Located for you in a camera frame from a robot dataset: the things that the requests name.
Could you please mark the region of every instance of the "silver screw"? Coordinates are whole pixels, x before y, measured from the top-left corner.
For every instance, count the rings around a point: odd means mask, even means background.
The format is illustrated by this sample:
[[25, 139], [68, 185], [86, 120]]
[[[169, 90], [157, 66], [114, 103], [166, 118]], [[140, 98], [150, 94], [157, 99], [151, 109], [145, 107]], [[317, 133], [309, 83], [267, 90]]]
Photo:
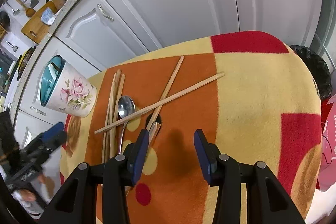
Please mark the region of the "silver screw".
[[264, 163], [263, 161], [258, 161], [257, 166], [261, 169], [264, 169], [266, 167], [266, 163]]
[[79, 170], [85, 170], [87, 168], [87, 164], [85, 162], [82, 162], [79, 166], [78, 169]]
[[229, 159], [229, 156], [226, 155], [226, 154], [220, 154], [220, 155], [219, 155], [219, 159], [220, 159], [220, 160], [228, 160], [228, 159]]
[[124, 159], [125, 159], [125, 155], [124, 154], [118, 154], [115, 157], [115, 160], [117, 160], [117, 161], [122, 161]]

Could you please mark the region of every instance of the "black plastic bag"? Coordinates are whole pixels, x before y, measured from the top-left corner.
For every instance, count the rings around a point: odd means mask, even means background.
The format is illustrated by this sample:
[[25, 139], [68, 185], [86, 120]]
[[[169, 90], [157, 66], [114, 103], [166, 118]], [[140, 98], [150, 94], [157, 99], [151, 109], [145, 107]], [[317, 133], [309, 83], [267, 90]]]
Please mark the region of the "black plastic bag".
[[291, 45], [290, 47], [298, 56], [300, 56], [314, 77], [321, 100], [331, 96], [333, 87], [331, 85], [330, 72], [323, 58], [308, 47], [299, 45]]

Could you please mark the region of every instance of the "wooden cutting board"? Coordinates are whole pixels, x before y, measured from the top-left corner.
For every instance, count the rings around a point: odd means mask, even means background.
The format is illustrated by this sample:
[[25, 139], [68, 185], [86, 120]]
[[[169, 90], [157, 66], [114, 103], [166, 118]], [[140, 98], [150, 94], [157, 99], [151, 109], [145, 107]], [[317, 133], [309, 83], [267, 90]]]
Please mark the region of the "wooden cutting board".
[[35, 43], [40, 43], [43, 37], [48, 32], [50, 26], [47, 24], [44, 24], [41, 21], [41, 16], [45, 9], [50, 8], [53, 13], [57, 13], [57, 8], [55, 4], [52, 1], [47, 2], [45, 5], [43, 5], [36, 13], [33, 15], [26, 25], [23, 26], [21, 29], [21, 32], [29, 37], [31, 40], [33, 40]]

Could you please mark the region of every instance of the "cabinet handle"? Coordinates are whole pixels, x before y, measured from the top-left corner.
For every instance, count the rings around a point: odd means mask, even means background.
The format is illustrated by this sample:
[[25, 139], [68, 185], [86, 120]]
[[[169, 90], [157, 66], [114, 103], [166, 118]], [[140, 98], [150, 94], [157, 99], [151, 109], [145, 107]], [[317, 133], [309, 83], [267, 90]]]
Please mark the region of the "cabinet handle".
[[101, 4], [97, 4], [97, 7], [99, 9], [99, 11], [103, 14], [103, 17], [106, 17], [108, 18], [110, 21], [113, 21], [114, 18], [113, 17], [110, 17], [103, 9], [103, 7], [101, 6]]
[[37, 109], [37, 108], [35, 108], [33, 106], [31, 106], [30, 109], [33, 110], [33, 111], [35, 111], [35, 112], [37, 112], [37, 113], [39, 113], [39, 114], [42, 114], [43, 116], [47, 115], [45, 112], [43, 112], [43, 111], [41, 111], [41, 110], [39, 110], [39, 109]]

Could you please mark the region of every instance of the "wooden spoon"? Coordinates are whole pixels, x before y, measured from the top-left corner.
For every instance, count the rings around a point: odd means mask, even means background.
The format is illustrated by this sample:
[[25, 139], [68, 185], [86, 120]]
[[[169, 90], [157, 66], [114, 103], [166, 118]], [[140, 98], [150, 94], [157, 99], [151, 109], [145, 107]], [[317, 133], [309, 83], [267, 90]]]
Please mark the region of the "wooden spoon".
[[16, 0], [20, 5], [23, 7], [23, 9], [26, 11], [27, 17], [32, 17], [36, 11], [33, 8], [28, 8], [21, 0]]

